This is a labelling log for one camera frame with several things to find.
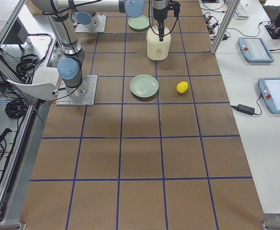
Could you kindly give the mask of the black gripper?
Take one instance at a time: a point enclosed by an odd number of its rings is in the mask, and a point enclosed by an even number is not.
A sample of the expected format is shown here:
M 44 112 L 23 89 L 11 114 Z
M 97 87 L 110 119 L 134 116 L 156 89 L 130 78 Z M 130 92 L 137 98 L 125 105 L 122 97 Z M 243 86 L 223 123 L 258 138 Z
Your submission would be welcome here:
M 153 8 L 153 16 L 154 19 L 157 21 L 158 26 L 158 35 L 159 35 L 159 41 L 163 42 L 164 39 L 164 26 L 162 25 L 162 22 L 166 20 L 167 18 L 167 9 L 156 9 Z

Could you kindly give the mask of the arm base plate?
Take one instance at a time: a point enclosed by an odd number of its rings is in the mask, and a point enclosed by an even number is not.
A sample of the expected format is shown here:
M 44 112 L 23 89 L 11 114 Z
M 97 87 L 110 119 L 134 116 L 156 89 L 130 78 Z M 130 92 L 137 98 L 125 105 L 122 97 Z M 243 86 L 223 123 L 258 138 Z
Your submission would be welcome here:
M 93 106 L 95 102 L 97 75 L 86 75 L 82 78 L 82 84 L 75 90 L 66 87 L 64 81 L 61 81 L 63 90 L 58 93 L 57 106 Z
M 107 16 L 104 14 L 94 15 L 89 24 L 78 24 L 76 33 L 78 34 L 95 34 L 104 33 Z

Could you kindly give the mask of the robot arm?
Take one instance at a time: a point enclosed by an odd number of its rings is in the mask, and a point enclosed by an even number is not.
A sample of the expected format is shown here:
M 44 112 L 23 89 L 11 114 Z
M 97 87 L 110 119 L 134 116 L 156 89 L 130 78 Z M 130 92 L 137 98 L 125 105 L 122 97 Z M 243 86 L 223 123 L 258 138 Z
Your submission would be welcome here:
M 50 17 L 64 55 L 57 65 L 59 76 L 66 86 L 68 96 L 77 99 L 87 94 L 89 86 L 81 72 L 85 51 L 72 28 L 69 13 L 83 14 L 90 22 L 96 12 L 126 13 L 137 18 L 145 8 L 143 0 L 33 0 L 32 3 L 43 15 Z
M 145 9 L 144 0 L 70 0 L 68 2 L 71 11 L 76 13 L 76 19 L 80 24 L 92 23 L 95 12 L 119 12 L 128 16 L 138 18 Z M 180 4 L 173 0 L 154 0 L 149 6 L 153 6 L 153 17 L 157 21 L 160 42 L 166 35 L 164 21 L 168 17 L 168 11 L 173 10 L 174 16 L 179 17 Z

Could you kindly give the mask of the green plate near arm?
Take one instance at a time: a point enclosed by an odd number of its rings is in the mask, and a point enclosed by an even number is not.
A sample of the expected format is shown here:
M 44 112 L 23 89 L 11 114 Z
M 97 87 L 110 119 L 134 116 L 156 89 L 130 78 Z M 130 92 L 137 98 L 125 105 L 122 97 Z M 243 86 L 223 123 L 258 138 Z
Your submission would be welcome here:
M 137 18 L 131 17 L 128 19 L 128 25 L 133 30 L 141 31 L 150 26 L 149 18 L 144 15 L 141 15 L 140 17 L 137 17 Z
M 155 77 L 140 74 L 131 79 L 129 87 L 135 96 L 148 98 L 157 93 L 159 84 Z

